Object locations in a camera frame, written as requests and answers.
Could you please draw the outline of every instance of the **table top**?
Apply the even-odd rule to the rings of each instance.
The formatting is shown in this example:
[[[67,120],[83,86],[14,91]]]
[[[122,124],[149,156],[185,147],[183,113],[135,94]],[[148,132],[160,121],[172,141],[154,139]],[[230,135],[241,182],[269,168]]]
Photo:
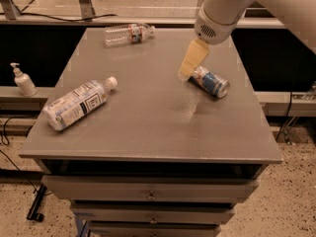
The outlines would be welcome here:
[[[210,47],[202,64],[230,81],[222,99],[178,79],[193,29],[157,29],[142,44],[105,47],[87,29],[48,103],[91,79],[114,76],[108,101],[64,131],[43,114],[20,156],[150,162],[281,162],[281,155],[233,40]]]

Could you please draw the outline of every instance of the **floor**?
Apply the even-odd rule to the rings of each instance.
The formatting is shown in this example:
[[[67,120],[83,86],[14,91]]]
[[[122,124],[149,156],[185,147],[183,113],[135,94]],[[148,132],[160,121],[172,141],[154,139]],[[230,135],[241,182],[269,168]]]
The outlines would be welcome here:
[[[32,0],[15,0],[20,9]],[[193,16],[200,0],[93,0],[97,14],[120,13],[149,16]],[[27,12],[49,15],[80,15],[78,0],[36,0]],[[277,135],[279,122],[271,121],[271,130]],[[259,188],[250,198],[236,206],[236,215],[224,226],[219,237],[314,237],[316,236],[316,121],[303,118],[289,132],[292,145],[282,136],[278,147],[284,161],[270,166],[260,177]],[[10,145],[0,144],[22,170],[39,170],[32,160],[18,157],[24,136],[10,136]],[[15,169],[0,155],[0,167]],[[39,209],[42,223],[26,219],[33,202],[34,188],[26,183],[0,183],[0,236],[76,236],[74,215],[69,202],[46,196]]]
[[[278,122],[270,122],[277,136]],[[292,145],[278,139],[284,158],[280,165],[270,166],[260,177],[258,189],[244,203],[237,204],[236,215],[222,226],[218,237],[314,237],[316,236],[316,119],[303,118],[290,131]],[[39,170],[28,159],[17,155],[24,136],[9,136],[5,152],[22,170]],[[0,155],[3,169],[15,169]],[[35,197],[34,189],[25,183],[0,184],[0,236],[76,236],[74,215],[69,202],[54,195],[46,196],[39,209],[42,223],[26,216]]]

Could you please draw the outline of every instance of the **soap dispenser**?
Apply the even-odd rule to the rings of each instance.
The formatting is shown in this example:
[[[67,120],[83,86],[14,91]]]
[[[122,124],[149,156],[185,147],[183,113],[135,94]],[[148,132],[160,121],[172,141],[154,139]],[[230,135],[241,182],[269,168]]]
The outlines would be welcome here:
[[[38,90],[31,80],[30,76],[20,70],[20,68],[18,67],[20,65],[19,63],[12,62],[10,65],[13,67],[13,72],[16,75],[14,81],[19,86],[22,94],[26,97],[31,97],[35,95]]]

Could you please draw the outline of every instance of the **soda can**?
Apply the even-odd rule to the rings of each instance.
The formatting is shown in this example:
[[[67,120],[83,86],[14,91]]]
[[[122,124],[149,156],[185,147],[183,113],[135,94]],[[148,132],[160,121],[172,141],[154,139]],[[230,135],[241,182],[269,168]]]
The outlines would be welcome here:
[[[199,66],[192,78],[195,82],[203,87],[211,95],[222,98],[226,95],[230,84],[227,80],[208,71],[206,68]]]

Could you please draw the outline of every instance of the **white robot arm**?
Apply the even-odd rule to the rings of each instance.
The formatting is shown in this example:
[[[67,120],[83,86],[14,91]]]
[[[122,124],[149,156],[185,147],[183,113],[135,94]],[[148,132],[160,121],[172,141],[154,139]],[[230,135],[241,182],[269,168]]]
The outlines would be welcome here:
[[[223,42],[254,1],[265,6],[316,53],[316,0],[204,0],[195,24],[198,37],[209,44]]]

